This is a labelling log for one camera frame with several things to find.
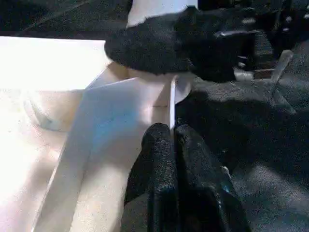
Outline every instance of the black fabric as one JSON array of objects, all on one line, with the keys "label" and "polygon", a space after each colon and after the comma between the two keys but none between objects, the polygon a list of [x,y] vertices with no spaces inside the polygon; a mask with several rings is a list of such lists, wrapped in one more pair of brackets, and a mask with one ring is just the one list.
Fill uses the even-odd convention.
[{"label": "black fabric", "polygon": [[184,231],[251,231],[229,175],[204,140],[182,125],[176,144]]},{"label": "black fabric", "polygon": [[123,29],[132,0],[1,0],[0,35],[106,39]]},{"label": "black fabric", "polygon": [[306,231],[309,224],[300,207],[309,204],[308,49],[305,42],[294,50],[277,81],[196,80],[176,106],[178,126],[194,128],[233,171],[252,231]]},{"label": "black fabric", "polygon": [[129,174],[125,205],[148,193],[148,231],[173,232],[179,226],[174,143],[167,125],[153,124]]},{"label": "black fabric", "polygon": [[255,32],[254,10],[199,11],[148,18],[105,43],[106,54],[127,67],[154,74],[193,71],[203,79],[234,80],[242,45]]}]

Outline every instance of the white surface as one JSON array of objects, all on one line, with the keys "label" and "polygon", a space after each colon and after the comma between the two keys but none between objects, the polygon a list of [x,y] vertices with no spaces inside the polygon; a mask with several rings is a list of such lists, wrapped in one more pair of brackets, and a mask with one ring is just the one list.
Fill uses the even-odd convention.
[{"label": "white surface", "polygon": [[[120,231],[127,178],[140,152],[142,136],[147,128],[156,122],[171,122],[174,125],[174,118],[169,117],[174,117],[174,114],[170,113],[169,107],[153,107],[158,102],[159,94],[153,92],[152,85],[142,82],[140,78],[129,80],[124,85],[127,92],[130,89],[140,89],[140,93],[134,91],[134,98],[139,98],[135,100],[138,105],[124,110],[125,114],[109,116],[109,119],[98,124],[93,135],[89,164],[83,178],[71,232]],[[172,91],[175,90],[171,85],[174,84],[168,85],[169,94],[164,95],[168,101],[169,95],[174,95]],[[92,117],[98,118],[102,114],[103,111],[97,110]]]},{"label": "white surface", "polygon": [[128,26],[142,23],[147,17],[180,12],[189,5],[197,7],[197,0],[134,0]]},{"label": "white surface", "polygon": [[[73,232],[117,230],[143,133],[155,122],[174,120],[169,119],[170,92],[162,96],[170,86],[133,78],[84,94],[34,232],[67,232],[74,214]],[[153,107],[158,99],[168,105]]]},{"label": "white surface", "polygon": [[0,88],[85,89],[111,62],[105,41],[0,37]]},{"label": "white surface", "polygon": [[69,131],[87,87],[128,78],[125,67],[107,58],[104,44],[0,37],[0,88],[24,91],[24,109],[32,123]]},{"label": "white surface", "polygon": [[0,90],[0,118],[0,231],[29,232],[67,134],[26,121],[18,90]]}]

